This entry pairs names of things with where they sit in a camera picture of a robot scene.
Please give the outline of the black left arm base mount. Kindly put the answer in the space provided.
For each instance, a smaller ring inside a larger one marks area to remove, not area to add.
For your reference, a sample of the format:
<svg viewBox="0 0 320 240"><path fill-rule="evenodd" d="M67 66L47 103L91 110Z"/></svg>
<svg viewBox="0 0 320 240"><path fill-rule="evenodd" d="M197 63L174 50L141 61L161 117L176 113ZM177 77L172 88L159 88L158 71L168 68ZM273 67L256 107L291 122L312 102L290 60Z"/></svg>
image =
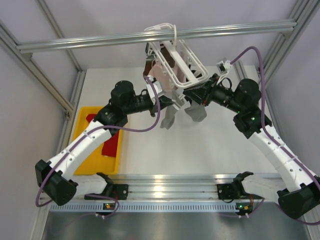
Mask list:
<svg viewBox="0 0 320 240"><path fill-rule="evenodd" d="M129 193L128 184L109 184L102 193L90 193L84 196L85 200L99 200L101 197L109 197L116 200L126 200Z"/></svg>

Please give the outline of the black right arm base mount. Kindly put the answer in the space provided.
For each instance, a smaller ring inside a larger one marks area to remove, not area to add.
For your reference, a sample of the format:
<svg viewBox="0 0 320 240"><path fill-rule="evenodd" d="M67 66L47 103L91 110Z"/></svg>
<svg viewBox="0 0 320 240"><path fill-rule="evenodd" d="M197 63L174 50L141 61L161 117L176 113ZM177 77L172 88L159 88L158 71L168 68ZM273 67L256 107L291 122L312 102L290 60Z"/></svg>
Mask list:
<svg viewBox="0 0 320 240"><path fill-rule="evenodd" d="M220 183L220 184L217 184L216 187L217 187L218 199L225 202L228 202L231 200L261 200L262 199L262 197L255 194L240 192L233 186L232 183Z"/></svg>

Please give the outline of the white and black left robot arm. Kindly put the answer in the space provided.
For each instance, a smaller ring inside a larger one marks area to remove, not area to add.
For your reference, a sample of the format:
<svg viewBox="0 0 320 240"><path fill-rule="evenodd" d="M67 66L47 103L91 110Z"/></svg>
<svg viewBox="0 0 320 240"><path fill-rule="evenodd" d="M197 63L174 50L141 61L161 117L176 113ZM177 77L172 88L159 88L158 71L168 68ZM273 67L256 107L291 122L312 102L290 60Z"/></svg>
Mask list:
<svg viewBox="0 0 320 240"><path fill-rule="evenodd" d="M59 154L48 161L37 162L35 173L40 193L46 193L58 206L78 196L107 199L113 194L107 175L75 176L74 173L100 145L119 130L126 130L128 115L148 111L159 120L161 110L173 105L157 80L149 76L145 80L146 88L139 95L130 81L117 82L110 92L108 104L99 110L86 129Z"/></svg>

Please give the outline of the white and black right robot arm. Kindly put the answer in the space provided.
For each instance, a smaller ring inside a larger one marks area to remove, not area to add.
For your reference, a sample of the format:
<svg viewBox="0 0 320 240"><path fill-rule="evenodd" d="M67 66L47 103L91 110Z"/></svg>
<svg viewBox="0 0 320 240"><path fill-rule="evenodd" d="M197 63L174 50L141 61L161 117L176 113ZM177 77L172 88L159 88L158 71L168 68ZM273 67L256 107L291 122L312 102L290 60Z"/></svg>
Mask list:
<svg viewBox="0 0 320 240"><path fill-rule="evenodd" d="M259 85L242 79L235 90L218 82L214 74L207 82L189 87L183 94L204 107L214 102L236 115L237 130L255 145L279 173L282 182L260 178L252 172L239 173L230 184L231 192L220 199L244 199L259 196L276 203L290 218L298 219L320 204L320 178L306 168L281 140L271 120L258 105L262 97Z"/></svg>

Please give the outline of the white plastic clip hanger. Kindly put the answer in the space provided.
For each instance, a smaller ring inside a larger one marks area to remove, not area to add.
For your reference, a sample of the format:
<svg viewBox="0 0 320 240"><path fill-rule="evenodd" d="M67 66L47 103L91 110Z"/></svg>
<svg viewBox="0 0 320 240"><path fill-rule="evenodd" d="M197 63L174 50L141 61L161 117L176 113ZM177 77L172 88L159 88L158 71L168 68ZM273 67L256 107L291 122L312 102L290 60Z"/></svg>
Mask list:
<svg viewBox="0 0 320 240"><path fill-rule="evenodd" d="M177 30L176 26L170 23L161 23L158 25L150 26L144 31L151 30ZM163 42L164 46L168 50L169 54L175 61L175 65L178 65L180 70L184 73L186 82L179 82L176 75L174 74L169 63L161 53L160 42ZM173 40L164 41L151 41L147 42L151 49L155 53L155 63L160 63L165 74L168 74L171 78L171 82L175 85L174 91L180 94L180 98L185 103L184 89L205 83L209 79L209 73L204 67L202 62L193 53L190 47L184 40ZM164 95L171 99L171 92L165 92Z"/></svg>

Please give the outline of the grey sock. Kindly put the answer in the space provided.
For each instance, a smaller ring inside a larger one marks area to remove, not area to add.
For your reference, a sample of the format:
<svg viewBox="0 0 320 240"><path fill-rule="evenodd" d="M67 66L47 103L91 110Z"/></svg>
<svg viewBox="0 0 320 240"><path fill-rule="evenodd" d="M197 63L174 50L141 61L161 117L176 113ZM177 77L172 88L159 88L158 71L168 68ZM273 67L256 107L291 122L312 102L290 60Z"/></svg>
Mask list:
<svg viewBox="0 0 320 240"><path fill-rule="evenodd" d="M164 118L160 123L161 129L169 130L172 127L175 121L176 113L184 105L184 101L180 98L180 94L176 90L172 90L170 96L171 96L171 100L173 101L173 105L170 105L165 109Z"/></svg>
<svg viewBox="0 0 320 240"><path fill-rule="evenodd" d="M205 107L195 101L192 101L190 107L185 108L184 111L196 123L202 122L207 117Z"/></svg>

